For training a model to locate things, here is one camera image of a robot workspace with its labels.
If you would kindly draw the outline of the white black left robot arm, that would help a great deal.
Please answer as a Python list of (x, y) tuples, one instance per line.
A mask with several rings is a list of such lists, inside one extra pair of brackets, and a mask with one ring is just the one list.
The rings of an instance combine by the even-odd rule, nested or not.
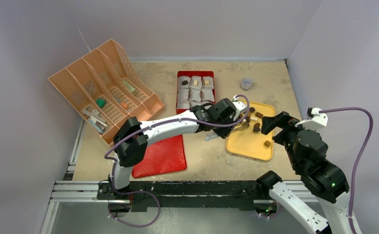
[(113, 138), (116, 163), (111, 173), (109, 193), (115, 199), (127, 196), (133, 167), (143, 160), (149, 146), (171, 137), (198, 132), (207, 132), (206, 141), (218, 137), (225, 139), (247, 110), (245, 103), (225, 98), (209, 107), (194, 106), (159, 120), (128, 119)]

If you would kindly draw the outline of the brown rectangular chocolate bar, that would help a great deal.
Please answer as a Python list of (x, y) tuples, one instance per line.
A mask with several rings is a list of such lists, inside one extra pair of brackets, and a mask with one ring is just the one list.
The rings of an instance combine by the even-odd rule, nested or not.
[(248, 128), (249, 127), (249, 122), (244, 122), (241, 126), (242, 128)]

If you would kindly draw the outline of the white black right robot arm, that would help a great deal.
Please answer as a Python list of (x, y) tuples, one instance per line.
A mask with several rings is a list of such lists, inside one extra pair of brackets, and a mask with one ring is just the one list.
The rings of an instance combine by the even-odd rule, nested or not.
[(312, 210), (295, 195), (275, 172), (257, 179), (257, 194), (272, 198), (292, 214), (309, 234), (359, 234), (358, 222), (351, 208), (352, 194), (344, 172), (326, 159), (328, 145), (318, 129), (327, 125), (328, 117), (319, 108), (310, 109), (310, 119), (300, 121), (287, 112), (263, 117), (261, 133), (276, 127), (281, 131), (272, 139), (283, 145), (293, 171), (316, 197), (325, 216)]

